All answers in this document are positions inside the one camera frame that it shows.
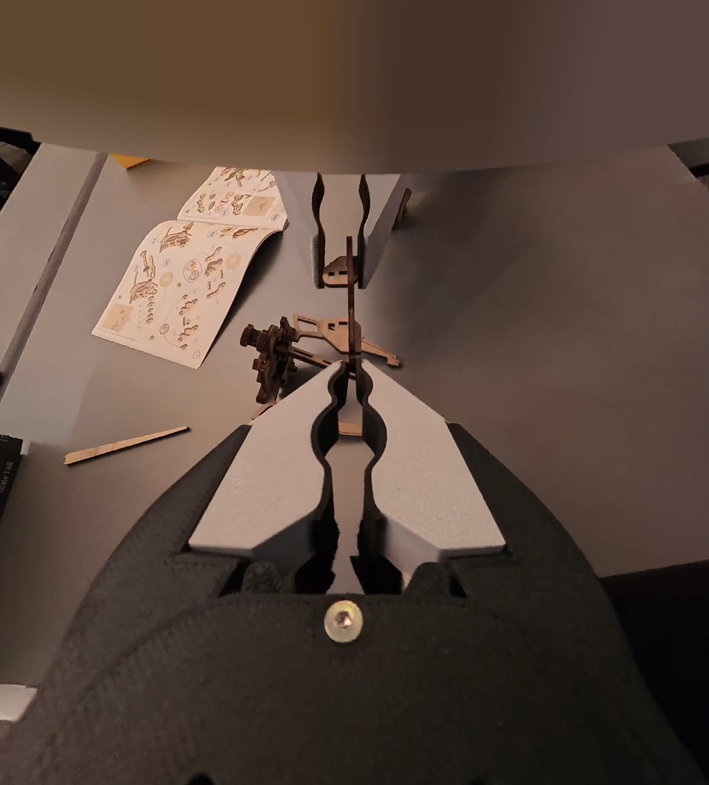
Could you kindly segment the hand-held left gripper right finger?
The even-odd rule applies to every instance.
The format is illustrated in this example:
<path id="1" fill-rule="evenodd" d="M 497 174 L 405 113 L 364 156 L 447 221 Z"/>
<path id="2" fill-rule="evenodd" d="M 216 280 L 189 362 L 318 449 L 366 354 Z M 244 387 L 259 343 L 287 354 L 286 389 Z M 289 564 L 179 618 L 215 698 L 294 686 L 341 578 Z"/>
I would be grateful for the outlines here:
<path id="1" fill-rule="evenodd" d="M 401 592 L 422 564 L 501 554 L 505 538 L 436 411 L 369 361 L 358 363 L 365 471 L 358 532 L 364 592 Z"/>

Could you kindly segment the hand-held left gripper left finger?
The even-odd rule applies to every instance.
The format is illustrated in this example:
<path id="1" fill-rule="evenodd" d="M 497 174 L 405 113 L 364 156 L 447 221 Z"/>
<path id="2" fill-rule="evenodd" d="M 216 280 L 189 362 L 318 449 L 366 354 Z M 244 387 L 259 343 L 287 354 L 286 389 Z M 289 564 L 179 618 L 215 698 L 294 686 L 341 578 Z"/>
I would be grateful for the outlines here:
<path id="1" fill-rule="evenodd" d="M 346 402 L 345 362 L 333 363 L 250 426 L 190 537 L 192 550 L 254 561 L 308 561 L 313 526 L 331 504 L 326 455 Z"/>

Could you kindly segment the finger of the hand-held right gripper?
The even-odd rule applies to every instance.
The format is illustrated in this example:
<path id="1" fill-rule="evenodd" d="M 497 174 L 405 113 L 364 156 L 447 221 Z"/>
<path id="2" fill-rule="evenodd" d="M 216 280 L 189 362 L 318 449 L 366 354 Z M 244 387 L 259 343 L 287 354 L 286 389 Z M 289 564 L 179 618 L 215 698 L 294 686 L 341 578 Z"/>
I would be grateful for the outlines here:
<path id="1" fill-rule="evenodd" d="M 301 260 L 309 269 L 313 285 L 324 288 L 325 232 L 320 220 L 324 198 L 321 173 L 275 172 L 289 222 L 289 237 Z"/>
<path id="2" fill-rule="evenodd" d="M 404 174 L 362 174 L 359 196 L 363 215 L 358 231 L 358 286 L 365 289 L 385 253 L 408 191 Z"/>

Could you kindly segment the small rounded wooden part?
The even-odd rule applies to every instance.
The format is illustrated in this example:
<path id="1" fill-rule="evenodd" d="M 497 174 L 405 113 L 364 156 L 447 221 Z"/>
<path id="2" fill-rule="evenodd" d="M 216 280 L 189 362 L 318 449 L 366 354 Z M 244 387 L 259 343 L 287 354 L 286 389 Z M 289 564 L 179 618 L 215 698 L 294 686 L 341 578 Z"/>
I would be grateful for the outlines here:
<path id="1" fill-rule="evenodd" d="M 352 259 L 353 285 L 359 287 L 360 259 L 357 254 Z M 329 262 L 323 269 L 321 281 L 324 287 L 347 287 L 349 285 L 349 267 L 347 256 L 340 255 Z"/>

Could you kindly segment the dark wooden gear assembly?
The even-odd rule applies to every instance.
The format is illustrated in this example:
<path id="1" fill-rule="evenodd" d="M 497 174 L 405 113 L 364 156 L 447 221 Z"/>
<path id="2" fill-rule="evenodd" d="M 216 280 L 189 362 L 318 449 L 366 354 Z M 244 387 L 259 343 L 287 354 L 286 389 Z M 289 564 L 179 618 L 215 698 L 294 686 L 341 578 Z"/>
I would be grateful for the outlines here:
<path id="1" fill-rule="evenodd" d="M 329 359 L 298 348 L 295 344 L 300 338 L 300 331 L 286 316 L 281 317 L 278 325 L 271 325 L 265 330 L 258 330 L 252 324 L 243 329 L 241 346 L 250 346 L 258 352 L 252 364 L 259 383 L 258 404 L 267 406 L 277 402 L 281 389 L 297 371 L 296 360 L 321 369 L 331 365 Z"/>

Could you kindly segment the thin dark wooden plate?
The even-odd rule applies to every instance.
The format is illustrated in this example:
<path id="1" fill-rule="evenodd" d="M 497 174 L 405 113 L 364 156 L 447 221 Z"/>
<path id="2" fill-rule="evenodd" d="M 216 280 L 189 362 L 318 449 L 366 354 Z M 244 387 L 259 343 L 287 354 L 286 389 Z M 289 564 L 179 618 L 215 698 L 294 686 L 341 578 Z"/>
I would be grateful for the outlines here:
<path id="1" fill-rule="evenodd" d="M 353 252 L 353 237 L 346 238 L 346 263 L 347 263 L 347 366 L 350 378 L 356 378 L 358 368 L 358 353 L 360 349 L 358 324 L 355 313 L 355 289 L 357 283 L 356 258 Z"/>

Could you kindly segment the wooden skid frame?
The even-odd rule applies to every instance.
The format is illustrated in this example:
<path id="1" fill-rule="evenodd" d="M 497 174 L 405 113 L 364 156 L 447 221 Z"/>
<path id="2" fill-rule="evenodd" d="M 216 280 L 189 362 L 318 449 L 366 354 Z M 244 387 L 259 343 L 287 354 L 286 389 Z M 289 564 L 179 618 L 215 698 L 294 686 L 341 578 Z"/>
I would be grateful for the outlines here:
<path id="1" fill-rule="evenodd" d="M 347 355 L 349 352 L 349 319 L 344 317 L 329 317 L 315 319 L 298 313 L 292 315 L 295 331 L 301 339 L 315 339 L 325 341 L 337 352 Z M 362 353 L 372 357 L 386 360 L 389 368 L 401 368 L 400 358 L 392 352 L 369 341 L 358 333 L 359 347 Z"/>

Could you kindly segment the tapered wooden stick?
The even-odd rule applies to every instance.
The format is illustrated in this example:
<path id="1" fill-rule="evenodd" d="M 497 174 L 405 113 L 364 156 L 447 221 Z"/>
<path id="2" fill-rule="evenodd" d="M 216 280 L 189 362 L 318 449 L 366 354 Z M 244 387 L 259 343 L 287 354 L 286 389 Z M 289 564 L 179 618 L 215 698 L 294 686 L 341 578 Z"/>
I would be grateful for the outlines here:
<path id="1" fill-rule="evenodd" d="M 181 426 L 177 428 L 170 428 L 156 433 L 147 434 L 141 437 L 133 437 L 125 440 L 118 440 L 113 443 L 90 447 L 78 451 L 74 451 L 65 455 L 63 460 L 64 466 L 73 466 L 82 462 L 87 462 L 93 459 L 110 455 L 113 453 L 126 451 L 136 446 L 153 443 L 159 440 L 164 440 L 175 435 L 188 433 L 191 430 L 189 426 Z"/>

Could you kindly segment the illustrated instruction booklet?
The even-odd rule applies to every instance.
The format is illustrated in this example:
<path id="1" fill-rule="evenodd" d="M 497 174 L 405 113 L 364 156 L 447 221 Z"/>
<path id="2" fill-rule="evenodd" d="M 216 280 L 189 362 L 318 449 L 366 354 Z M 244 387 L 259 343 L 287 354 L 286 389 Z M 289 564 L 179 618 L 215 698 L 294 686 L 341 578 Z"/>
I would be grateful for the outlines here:
<path id="1" fill-rule="evenodd" d="M 199 368 L 252 258 L 287 223 L 276 173 L 217 166 L 139 244 L 92 334 Z"/>

